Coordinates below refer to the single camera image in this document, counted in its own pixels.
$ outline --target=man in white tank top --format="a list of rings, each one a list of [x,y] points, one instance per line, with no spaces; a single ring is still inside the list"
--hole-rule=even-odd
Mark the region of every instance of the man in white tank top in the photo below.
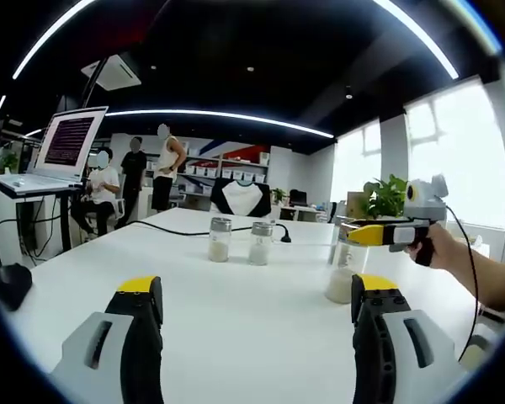
[[[161,212],[168,208],[170,189],[178,176],[178,167],[185,161],[187,154],[165,124],[159,125],[157,136],[162,140],[162,149],[157,169],[153,173],[151,208]]]

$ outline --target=black ceiling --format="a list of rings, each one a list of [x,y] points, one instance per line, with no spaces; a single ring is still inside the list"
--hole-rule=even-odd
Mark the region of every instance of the black ceiling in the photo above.
[[[394,0],[438,43],[460,78],[486,57],[437,1]],[[142,84],[106,92],[89,105],[124,109],[208,109],[250,114],[341,135],[452,83],[430,51],[372,0],[98,0],[40,50],[16,81],[14,70],[37,38],[75,2],[6,2],[0,19],[1,117],[22,132],[45,126],[61,95],[79,99],[80,69],[127,51]],[[254,67],[254,72],[247,68]],[[347,100],[344,87],[354,98]],[[112,132],[263,143],[312,153],[332,143],[305,132],[250,121],[192,115],[107,118]]]

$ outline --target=person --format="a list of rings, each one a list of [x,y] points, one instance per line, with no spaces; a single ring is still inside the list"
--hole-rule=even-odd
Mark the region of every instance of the person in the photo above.
[[[125,202],[125,211],[123,217],[118,221],[116,228],[125,226],[135,203],[138,200],[138,194],[142,191],[142,182],[146,173],[146,154],[141,151],[142,138],[133,137],[129,144],[129,151],[121,162],[123,174],[125,174],[124,190],[122,197]]]
[[[457,242],[438,223],[430,226],[428,238],[434,247],[430,267],[447,270],[475,296],[475,281],[467,245]],[[407,247],[406,252],[413,261],[422,246],[418,243],[416,247]],[[471,255],[477,275],[479,301],[493,310],[505,311],[505,263],[492,261],[476,251],[472,251]]]
[[[109,165],[112,156],[112,150],[101,147],[97,155],[98,168],[88,176],[86,190],[89,200],[74,202],[71,207],[72,218],[89,238],[94,238],[95,234],[93,228],[86,222],[86,214],[95,212],[98,236],[102,236],[107,233],[107,219],[114,213],[120,180],[116,169]]]
[[[153,174],[151,208],[161,212],[168,208],[170,189],[176,181],[178,167],[187,158],[187,153],[165,124],[159,125],[157,136],[162,140],[162,149],[157,161],[157,170]]]

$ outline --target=monitor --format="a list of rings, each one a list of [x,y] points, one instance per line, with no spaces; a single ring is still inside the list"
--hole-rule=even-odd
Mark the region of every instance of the monitor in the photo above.
[[[80,181],[90,147],[108,108],[54,114],[43,135],[34,173]]]

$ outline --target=green plant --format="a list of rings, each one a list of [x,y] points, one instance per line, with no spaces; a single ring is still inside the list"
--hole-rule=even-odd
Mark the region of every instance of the green plant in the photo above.
[[[275,204],[282,202],[283,198],[286,197],[285,191],[280,188],[272,189],[271,194],[273,194]]]
[[[17,167],[18,162],[19,158],[15,153],[9,153],[8,155],[2,158],[2,165],[4,168],[6,167],[9,167],[10,169],[15,168]]]
[[[363,212],[368,217],[402,216],[406,198],[407,181],[389,176],[389,183],[375,178],[375,183],[366,183],[363,187]]]

